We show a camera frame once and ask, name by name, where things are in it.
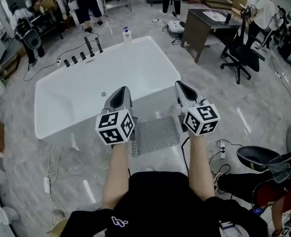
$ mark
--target dark brown desk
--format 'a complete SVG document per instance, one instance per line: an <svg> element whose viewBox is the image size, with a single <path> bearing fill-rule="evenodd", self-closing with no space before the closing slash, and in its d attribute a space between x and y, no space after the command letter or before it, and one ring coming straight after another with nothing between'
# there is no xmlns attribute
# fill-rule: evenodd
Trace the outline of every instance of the dark brown desk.
<svg viewBox="0 0 291 237"><path fill-rule="evenodd" d="M180 46L184 47L184 43L186 41L194 50L196 50L196 63L199 60L209 34L216 35L226 46L228 46L228 44L235 37L241 25L239 22L233 19L230 20L229 24L226 24L225 22L214 21L208 16L204 15L204 11L208 10L210 9L189 9L187 14L185 31ZM224 12L222 10L214 9L211 11L220 13Z"/></svg>

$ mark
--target toilet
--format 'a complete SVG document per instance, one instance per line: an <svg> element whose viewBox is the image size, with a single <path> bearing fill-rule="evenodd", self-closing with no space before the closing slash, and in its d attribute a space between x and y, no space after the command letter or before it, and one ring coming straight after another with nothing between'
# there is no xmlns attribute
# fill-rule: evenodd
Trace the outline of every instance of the toilet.
<svg viewBox="0 0 291 237"><path fill-rule="evenodd" d="M10 225L13 220L19 220L18 213L10 207L0 207L0 224Z"/></svg>

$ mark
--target chair armrest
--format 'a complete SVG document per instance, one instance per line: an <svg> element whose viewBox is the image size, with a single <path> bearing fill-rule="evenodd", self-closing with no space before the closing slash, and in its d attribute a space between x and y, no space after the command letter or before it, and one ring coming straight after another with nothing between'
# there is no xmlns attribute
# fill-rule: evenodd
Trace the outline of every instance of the chair armrest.
<svg viewBox="0 0 291 237"><path fill-rule="evenodd" d="M254 37L254 36L252 36L252 35L249 35L249 38L252 38L252 39L254 39L256 42L262 44L262 41L260 41L258 38Z"/></svg>
<svg viewBox="0 0 291 237"><path fill-rule="evenodd" d="M261 59L262 61L265 61L265 57L264 56L262 56L261 54L257 53L254 49L251 49L251 50L252 50L252 52L254 54L256 54L258 56L259 59Z"/></svg>

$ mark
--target white t-shirt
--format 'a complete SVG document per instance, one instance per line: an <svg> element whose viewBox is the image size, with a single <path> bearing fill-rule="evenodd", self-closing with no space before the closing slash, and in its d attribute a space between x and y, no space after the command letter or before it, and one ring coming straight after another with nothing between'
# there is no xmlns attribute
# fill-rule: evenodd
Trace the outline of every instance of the white t-shirt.
<svg viewBox="0 0 291 237"><path fill-rule="evenodd" d="M255 7L258 9L258 13L254 22L261 29L266 29L276 13L275 5L271 0L259 0Z"/></svg>
<svg viewBox="0 0 291 237"><path fill-rule="evenodd" d="M25 8L16 10L10 19L10 24L11 24L12 29L13 30L16 29L19 18L31 18L31 17L32 17L32 13Z"/></svg>
<svg viewBox="0 0 291 237"><path fill-rule="evenodd" d="M284 22L284 19L280 17L279 13L276 14L277 17L277 26L276 26L276 20L275 18L272 19L272 21L269 24L269 28L273 31L277 30L278 28L281 27L281 25Z"/></svg>

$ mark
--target black shirt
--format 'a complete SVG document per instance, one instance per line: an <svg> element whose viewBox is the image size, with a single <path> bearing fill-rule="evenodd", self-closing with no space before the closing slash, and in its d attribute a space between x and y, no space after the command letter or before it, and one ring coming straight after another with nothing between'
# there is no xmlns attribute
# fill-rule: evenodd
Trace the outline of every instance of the black shirt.
<svg viewBox="0 0 291 237"><path fill-rule="evenodd" d="M267 237L266 222L235 200L211 197L203 202L178 172L138 172L114 210L72 213L61 237L210 236L219 237L219 221L242 226L250 237Z"/></svg>

